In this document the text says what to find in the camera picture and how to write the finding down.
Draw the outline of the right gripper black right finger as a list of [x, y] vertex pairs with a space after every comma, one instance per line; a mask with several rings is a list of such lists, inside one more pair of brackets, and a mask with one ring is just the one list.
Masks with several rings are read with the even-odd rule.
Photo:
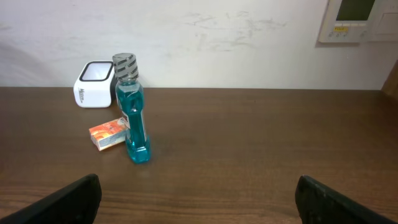
[[308, 175], [298, 180], [295, 203], [302, 223], [397, 224]]

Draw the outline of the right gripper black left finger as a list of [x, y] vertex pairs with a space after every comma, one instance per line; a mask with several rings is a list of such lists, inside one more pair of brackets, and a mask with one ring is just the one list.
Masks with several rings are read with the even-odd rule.
[[1, 218], [1, 223], [93, 223], [102, 197], [99, 177], [88, 174]]

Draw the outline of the orange tissue pack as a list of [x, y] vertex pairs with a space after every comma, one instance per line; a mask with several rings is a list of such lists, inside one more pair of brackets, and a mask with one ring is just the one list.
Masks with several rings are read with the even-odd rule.
[[89, 129], [90, 138], [99, 151], [125, 141], [127, 126], [124, 118], [114, 119]]

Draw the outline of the blue mouthwash bottle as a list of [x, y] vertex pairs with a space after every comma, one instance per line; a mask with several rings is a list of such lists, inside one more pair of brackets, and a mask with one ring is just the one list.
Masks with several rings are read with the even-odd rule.
[[113, 55], [116, 99], [127, 127], [126, 146], [136, 164], [150, 160], [150, 140], [144, 122], [144, 89], [138, 81], [136, 56], [132, 53]]

